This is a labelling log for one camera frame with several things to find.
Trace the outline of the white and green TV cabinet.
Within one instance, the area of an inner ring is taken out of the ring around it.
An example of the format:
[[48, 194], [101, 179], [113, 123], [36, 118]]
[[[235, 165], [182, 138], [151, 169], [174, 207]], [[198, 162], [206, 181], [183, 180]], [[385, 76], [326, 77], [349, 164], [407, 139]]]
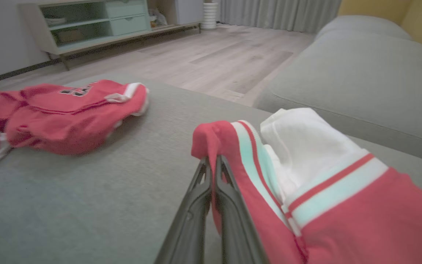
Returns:
[[[149, 9], [158, 9], [168, 26], [151, 28]], [[179, 25], [175, 0], [44, 0], [19, 5], [39, 49], [50, 60], [59, 57], [69, 70], [67, 56], [181, 29], [201, 30], [201, 22]], [[48, 26], [45, 18], [65, 17], [66, 23]], [[54, 32], [79, 29], [84, 40], [58, 46]]]

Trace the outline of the white ribbed vase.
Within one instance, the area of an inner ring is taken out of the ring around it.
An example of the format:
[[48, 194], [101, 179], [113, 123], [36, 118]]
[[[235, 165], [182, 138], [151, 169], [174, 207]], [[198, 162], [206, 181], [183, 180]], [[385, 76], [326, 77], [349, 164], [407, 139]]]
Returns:
[[217, 28], [217, 2], [205, 2], [203, 3], [203, 20], [200, 24], [201, 30], [214, 30]]

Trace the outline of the white cabinet box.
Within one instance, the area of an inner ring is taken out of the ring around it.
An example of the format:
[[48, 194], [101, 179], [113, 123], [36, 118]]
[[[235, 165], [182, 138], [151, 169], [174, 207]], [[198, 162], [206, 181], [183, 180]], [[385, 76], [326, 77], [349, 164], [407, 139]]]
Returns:
[[175, 0], [175, 4], [179, 25], [203, 20], [204, 0]]

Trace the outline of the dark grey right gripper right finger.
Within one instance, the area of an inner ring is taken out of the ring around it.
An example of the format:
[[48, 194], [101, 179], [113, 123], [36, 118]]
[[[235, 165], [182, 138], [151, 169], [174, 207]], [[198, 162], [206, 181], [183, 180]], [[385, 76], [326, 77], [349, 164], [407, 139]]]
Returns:
[[222, 263], [269, 264], [231, 166], [223, 155], [216, 158], [215, 196], [221, 215]]

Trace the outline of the red and white jersey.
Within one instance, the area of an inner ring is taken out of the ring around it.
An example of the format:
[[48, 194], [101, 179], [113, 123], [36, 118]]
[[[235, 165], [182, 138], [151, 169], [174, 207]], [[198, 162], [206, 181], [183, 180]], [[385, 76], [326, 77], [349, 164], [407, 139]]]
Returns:
[[191, 154], [228, 161], [271, 264], [422, 264], [422, 189], [310, 108], [198, 125]]

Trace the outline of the clear plastic bag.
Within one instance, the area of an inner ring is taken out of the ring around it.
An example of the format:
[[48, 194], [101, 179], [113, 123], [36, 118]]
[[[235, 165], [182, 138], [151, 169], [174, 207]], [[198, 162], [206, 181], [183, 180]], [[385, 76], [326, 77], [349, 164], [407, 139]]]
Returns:
[[166, 17], [157, 8], [149, 9], [148, 12], [151, 28], [158, 28], [169, 25]]

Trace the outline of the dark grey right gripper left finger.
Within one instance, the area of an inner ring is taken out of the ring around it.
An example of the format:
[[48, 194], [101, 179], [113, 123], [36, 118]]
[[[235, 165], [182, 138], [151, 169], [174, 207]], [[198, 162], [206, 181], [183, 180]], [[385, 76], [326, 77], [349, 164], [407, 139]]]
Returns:
[[154, 264], [204, 264], [206, 217], [211, 203], [212, 171], [202, 158]]

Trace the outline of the red shorts with white trim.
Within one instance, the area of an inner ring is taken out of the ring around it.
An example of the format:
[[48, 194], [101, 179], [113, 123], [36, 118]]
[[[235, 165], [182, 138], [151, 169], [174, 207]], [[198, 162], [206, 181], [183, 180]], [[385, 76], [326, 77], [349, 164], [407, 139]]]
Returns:
[[0, 160], [21, 147], [62, 155], [90, 152], [148, 106], [149, 89], [140, 82], [99, 80], [83, 87], [41, 84], [0, 91]]

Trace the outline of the brown box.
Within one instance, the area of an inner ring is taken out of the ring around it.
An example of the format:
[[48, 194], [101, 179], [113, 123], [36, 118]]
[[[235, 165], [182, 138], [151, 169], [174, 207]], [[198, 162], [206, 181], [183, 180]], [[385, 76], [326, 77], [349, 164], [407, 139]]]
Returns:
[[84, 40], [84, 35], [79, 29], [57, 31], [53, 36], [58, 46]]

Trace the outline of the yellow sofa backrest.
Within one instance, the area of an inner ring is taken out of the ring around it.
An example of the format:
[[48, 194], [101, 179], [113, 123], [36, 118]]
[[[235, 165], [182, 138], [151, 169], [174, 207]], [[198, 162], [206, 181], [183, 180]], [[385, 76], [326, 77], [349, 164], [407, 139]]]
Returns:
[[380, 17], [402, 27], [422, 44], [422, 0], [342, 0], [338, 15]]

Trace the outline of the grey fabric sofa section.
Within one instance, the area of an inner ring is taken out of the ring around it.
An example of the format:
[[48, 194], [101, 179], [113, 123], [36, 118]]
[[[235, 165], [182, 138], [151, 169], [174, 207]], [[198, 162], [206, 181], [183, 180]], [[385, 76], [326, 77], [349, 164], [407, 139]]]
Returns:
[[336, 17], [253, 107], [310, 107], [344, 134], [422, 158], [422, 44], [386, 19]]

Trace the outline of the grey fabric sofa ottoman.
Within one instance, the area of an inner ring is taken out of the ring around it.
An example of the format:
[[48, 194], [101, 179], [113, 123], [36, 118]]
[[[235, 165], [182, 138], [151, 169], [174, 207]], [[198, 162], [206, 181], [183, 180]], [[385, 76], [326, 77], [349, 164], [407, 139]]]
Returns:
[[[0, 160], [0, 264], [154, 264], [201, 160], [191, 154], [194, 130], [245, 116], [261, 120], [228, 102], [154, 87], [146, 112], [90, 152], [11, 149]], [[422, 172], [410, 178], [422, 189]], [[213, 173], [205, 230], [204, 262], [223, 264]]]

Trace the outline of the grey pleated curtain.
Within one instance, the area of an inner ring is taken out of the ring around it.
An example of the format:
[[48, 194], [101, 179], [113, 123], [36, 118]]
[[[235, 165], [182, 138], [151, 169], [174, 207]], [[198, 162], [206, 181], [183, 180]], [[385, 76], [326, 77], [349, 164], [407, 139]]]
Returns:
[[317, 33], [337, 15], [342, 0], [217, 0], [226, 25]]

